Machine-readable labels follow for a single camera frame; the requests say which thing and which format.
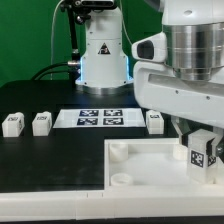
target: black and white marker sheet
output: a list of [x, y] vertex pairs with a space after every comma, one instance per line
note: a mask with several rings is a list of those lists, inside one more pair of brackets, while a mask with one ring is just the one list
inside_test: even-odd
[[61, 110], [54, 128], [145, 127], [141, 109]]

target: cube with marker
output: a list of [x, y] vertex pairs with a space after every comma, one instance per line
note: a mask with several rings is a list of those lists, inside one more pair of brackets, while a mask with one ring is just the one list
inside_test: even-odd
[[19, 137], [25, 127], [22, 113], [9, 114], [2, 123], [3, 137]]
[[151, 135], [164, 133], [164, 119], [160, 112], [149, 110], [146, 113], [146, 125]]
[[217, 173], [217, 159], [208, 155], [209, 142], [217, 135], [213, 132], [200, 129], [189, 135], [188, 139], [188, 176], [200, 183], [213, 183]]
[[51, 113], [38, 113], [33, 120], [32, 126], [33, 136], [48, 136], [52, 127]]

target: black table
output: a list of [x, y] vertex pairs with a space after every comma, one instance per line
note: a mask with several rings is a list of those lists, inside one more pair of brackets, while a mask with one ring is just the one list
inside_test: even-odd
[[[119, 95], [94, 96], [76, 91], [69, 81], [7, 83], [0, 88], [0, 123], [9, 113], [22, 112], [25, 115], [25, 129], [19, 138], [3, 138], [0, 131], [0, 193], [104, 189], [104, 140], [152, 137], [146, 128], [52, 129], [48, 137], [33, 137], [32, 121], [36, 113], [44, 111], [52, 113], [54, 123], [61, 109], [138, 107], [131, 88]], [[153, 137], [176, 137], [170, 117], [164, 115], [164, 118], [164, 135]], [[223, 218], [75, 222], [206, 224], [223, 223]]]

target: robot logo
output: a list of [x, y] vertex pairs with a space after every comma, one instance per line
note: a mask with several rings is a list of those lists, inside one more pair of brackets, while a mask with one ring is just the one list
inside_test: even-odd
[[110, 54], [110, 51], [106, 45], [106, 43], [103, 44], [98, 54]]

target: green backdrop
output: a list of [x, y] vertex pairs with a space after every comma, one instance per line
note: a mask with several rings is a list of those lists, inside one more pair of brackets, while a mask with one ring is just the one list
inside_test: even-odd
[[[59, 0], [0, 1], [0, 86], [13, 80], [30, 79], [50, 65], [51, 24]], [[124, 19], [132, 42], [161, 31], [161, 15], [143, 0], [122, 0]], [[79, 48], [85, 51], [84, 26], [77, 27]], [[57, 14], [55, 62], [70, 59], [67, 14]], [[123, 37], [125, 53], [130, 45]], [[131, 71], [135, 61], [131, 59]]]

